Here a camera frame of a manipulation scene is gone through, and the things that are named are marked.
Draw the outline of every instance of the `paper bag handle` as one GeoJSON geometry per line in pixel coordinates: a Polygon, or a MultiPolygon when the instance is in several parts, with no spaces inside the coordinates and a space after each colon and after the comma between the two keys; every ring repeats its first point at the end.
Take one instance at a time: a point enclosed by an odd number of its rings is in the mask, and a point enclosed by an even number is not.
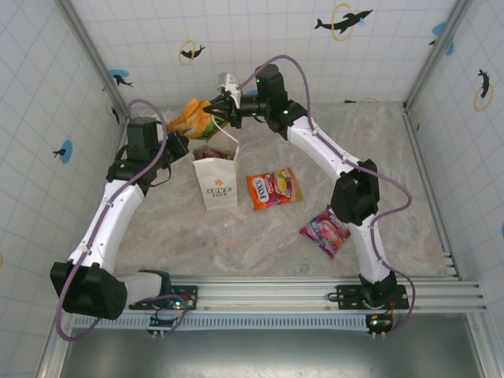
{"type": "Polygon", "coordinates": [[[223,130],[223,128],[217,124],[217,122],[215,121],[215,117],[213,116],[213,114],[212,114],[212,121],[213,121],[213,124],[215,124],[215,126],[216,126],[219,130],[221,130],[221,131],[222,131],[225,135],[227,135],[230,139],[234,140],[236,144],[239,144],[238,140],[236,140],[236,138],[235,138],[235,137],[231,136],[228,132],[225,132],[225,131],[223,130]]]}

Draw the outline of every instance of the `metal base plate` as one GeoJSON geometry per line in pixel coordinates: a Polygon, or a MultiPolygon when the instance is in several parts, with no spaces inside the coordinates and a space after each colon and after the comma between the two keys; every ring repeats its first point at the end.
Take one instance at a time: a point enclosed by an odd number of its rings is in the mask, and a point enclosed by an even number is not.
{"type": "Polygon", "coordinates": [[[385,303],[376,307],[369,305],[364,300],[361,290],[361,285],[336,286],[339,309],[389,309],[388,303],[391,301],[394,303],[394,309],[408,309],[410,307],[406,288],[403,285],[397,285],[394,292],[385,300],[385,303]]]}

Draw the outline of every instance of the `pink candy bag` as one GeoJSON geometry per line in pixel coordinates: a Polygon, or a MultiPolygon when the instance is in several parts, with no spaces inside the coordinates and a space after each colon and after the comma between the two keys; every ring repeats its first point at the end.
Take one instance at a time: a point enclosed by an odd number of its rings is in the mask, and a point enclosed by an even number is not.
{"type": "Polygon", "coordinates": [[[312,239],[330,257],[350,236],[350,230],[332,212],[328,206],[324,212],[314,217],[305,227],[299,230],[301,235],[312,239]]]}

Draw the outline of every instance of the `white paper bag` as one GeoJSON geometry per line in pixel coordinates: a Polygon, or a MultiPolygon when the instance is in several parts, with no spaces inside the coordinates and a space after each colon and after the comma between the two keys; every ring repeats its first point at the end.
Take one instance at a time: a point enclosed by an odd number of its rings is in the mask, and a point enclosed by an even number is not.
{"type": "Polygon", "coordinates": [[[192,156],[192,164],[195,167],[207,210],[238,205],[239,143],[229,133],[219,126],[217,127],[220,131],[208,141],[197,139],[189,141],[189,151],[191,152],[207,146],[213,150],[234,155],[233,160],[218,157],[195,160],[194,155],[192,156]]]}

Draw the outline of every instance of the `tiled wall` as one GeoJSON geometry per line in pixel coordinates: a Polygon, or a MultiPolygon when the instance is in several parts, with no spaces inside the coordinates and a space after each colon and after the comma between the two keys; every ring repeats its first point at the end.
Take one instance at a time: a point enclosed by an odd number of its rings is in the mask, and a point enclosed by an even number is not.
{"type": "Polygon", "coordinates": [[[475,2],[415,109],[417,133],[467,279],[504,342],[504,2],[475,2]],[[489,76],[483,99],[484,77],[489,76]]]}
{"type": "Polygon", "coordinates": [[[57,300],[50,267],[87,229],[120,129],[51,0],[2,0],[0,52],[0,376],[32,376],[57,300]],[[66,139],[63,164],[52,151],[66,139]]]}
{"type": "MultiPolygon", "coordinates": [[[[305,68],[315,101],[403,101],[408,95],[455,0],[73,0],[110,69],[124,69],[128,101],[184,105],[213,98],[221,72],[246,79],[277,54],[305,68]],[[372,12],[343,34],[314,29],[372,12]],[[190,61],[180,50],[205,49],[190,61]]],[[[292,98],[304,101],[302,81],[279,63],[292,98]]]]}

